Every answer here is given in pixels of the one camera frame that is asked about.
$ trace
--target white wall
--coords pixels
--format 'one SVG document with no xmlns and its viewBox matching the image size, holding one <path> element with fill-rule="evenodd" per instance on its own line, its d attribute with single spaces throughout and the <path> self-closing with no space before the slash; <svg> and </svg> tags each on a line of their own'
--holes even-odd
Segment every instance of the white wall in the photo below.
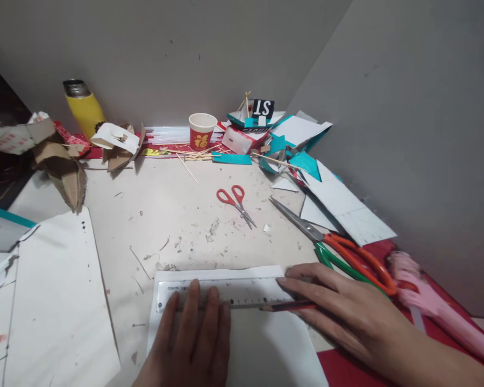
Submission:
<svg viewBox="0 0 484 387">
<path fill-rule="evenodd" d="M 351 0 L 0 0 L 0 73 L 31 110 L 77 130 L 61 82 L 136 126 L 224 119 L 245 91 L 284 110 Z"/>
<path fill-rule="evenodd" d="M 287 110 L 312 150 L 484 317 L 484 0 L 354 0 Z"/>
</svg>

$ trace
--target red paper cup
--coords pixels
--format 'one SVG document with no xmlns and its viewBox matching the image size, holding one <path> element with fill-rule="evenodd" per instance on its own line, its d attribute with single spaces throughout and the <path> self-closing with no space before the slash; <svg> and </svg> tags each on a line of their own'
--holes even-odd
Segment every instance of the red paper cup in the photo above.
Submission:
<svg viewBox="0 0 484 387">
<path fill-rule="evenodd" d="M 195 113 L 188 117 L 190 122 L 190 148 L 195 151 L 208 149 L 217 119 L 211 114 Z"/>
</svg>

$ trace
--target transparent ruler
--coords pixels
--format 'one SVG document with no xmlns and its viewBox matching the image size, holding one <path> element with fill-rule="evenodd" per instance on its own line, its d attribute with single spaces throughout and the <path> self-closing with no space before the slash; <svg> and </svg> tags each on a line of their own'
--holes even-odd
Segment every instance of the transparent ruler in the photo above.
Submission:
<svg viewBox="0 0 484 387">
<path fill-rule="evenodd" d="M 174 292 L 179 293 L 179 310 L 182 310 L 190 282 L 189 280 L 159 282 L 157 313 L 165 309 L 168 299 Z M 232 309 L 259 308 L 266 304 L 294 301 L 274 278 L 205 279 L 201 280 L 200 284 L 200 308 L 204 307 L 208 289 L 212 286 L 219 289 L 220 301 L 228 301 Z"/>
</svg>

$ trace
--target desk surface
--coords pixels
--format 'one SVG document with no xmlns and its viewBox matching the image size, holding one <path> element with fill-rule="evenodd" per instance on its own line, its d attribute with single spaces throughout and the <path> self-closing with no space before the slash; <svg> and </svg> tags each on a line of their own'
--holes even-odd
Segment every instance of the desk surface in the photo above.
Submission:
<svg viewBox="0 0 484 387">
<path fill-rule="evenodd" d="M 122 364 L 108 386 L 130 385 L 143 364 L 156 270 L 272 264 L 285 270 L 293 264 L 317 261 L 312 242 L 268 200 L 273 195 L 299 213 L 304 194 L 271 189 L 273 182 L 256 164 L 187 162 L 198 186 L 177 159 L 138 160 L 143 164 L 138 166 L 138 174 L 134 168 L 125 169 L 115 179 L 105 170 L 86 171 L 84 204 L 91 213 Z M 88 165 L 101 167 L 100 160 L 89 160 Z M 244 208 L 258 226 L 252 231 L 235 208 L 216 197 L 219 188 L 230 191 L 234 184 L 245 190 Z M 40 172 L 9 209 L 36 222 L 68 210 Z M 266 233 L 264 224 L 269 226 Z M 333 348 L 314 330 L 309 333 L 317 352 Z"/>
</svg>

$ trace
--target orange scissors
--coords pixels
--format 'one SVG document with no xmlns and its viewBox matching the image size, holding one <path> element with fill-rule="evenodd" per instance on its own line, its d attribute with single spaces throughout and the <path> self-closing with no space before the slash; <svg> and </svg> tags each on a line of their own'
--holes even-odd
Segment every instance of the orange scissors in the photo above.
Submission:
<svg viewBox="0 0 484 387">
<path fill-rule="evenodd" d="M 306 220 L 301 219 L 278 200 L 273 197 L 269 198 L 280 212 L 286 216 L 294 225 L 299 228 L 316 246 L 316 254 L 320 262 L 329 268 L 333 269 L 332 263 L 339 269 L 347 273 L 349 276 L 358 281 L 368 282 L 375 285 L 382 292 L 388 296 L 396 294 L 396 283 L 391 278 L 384 266 L 369 252 L 357 246 L 352 241 L 344 239 L 335 234 L 323 234 Z M 351 266 L 341 261 L 330 250 L 323 245 L 323 242 L 331 246 L 337 253 L 339 253 Z M 374 272 L 378 279 L 367 271 L 360 262 L 350 253 L 351 250 L 359 257 L 361 257 Z"/>
<path fill-rule="evenodd" d="M 241 186 L 239 185 L 234 185 L 233 187 L 231 187 L 231 192 L 233 192 L 233 195 L 235 196 L 235 198 L 237 199 L 237 202 L 238 202 L 238 205 L 237 203 L 235 203 L 235 201 L 231 198 L 231 196 L 226 192 L 226 190 L 223 190 L 222 188 L 219 189 L 217 191 L 217 199 L 219 199 L 221 202 L 225 203 L 225 204 L 231 204 L 232 206 L 234 206 L 237 210 L 240 211 L 240 213 L 244 216 L 244 219 L 246 220 L 247 222 L 247 225 L 249 226 L 249 228 L 252 230 L 253 228 L 251 227 L 251 223 L 253 224 L 253 226 L 257 226 L 254 222 L 253 222 L 253 219 L 251 219 L 251 217 L 247 214 L 247 212 L 244 210 L 244 206 L 242 205 L 242 200 L 244 199 L 244 196 L 246 195 L 246 193 L 244 192 L 244 188 L 242 188 Z"/>
</svg>

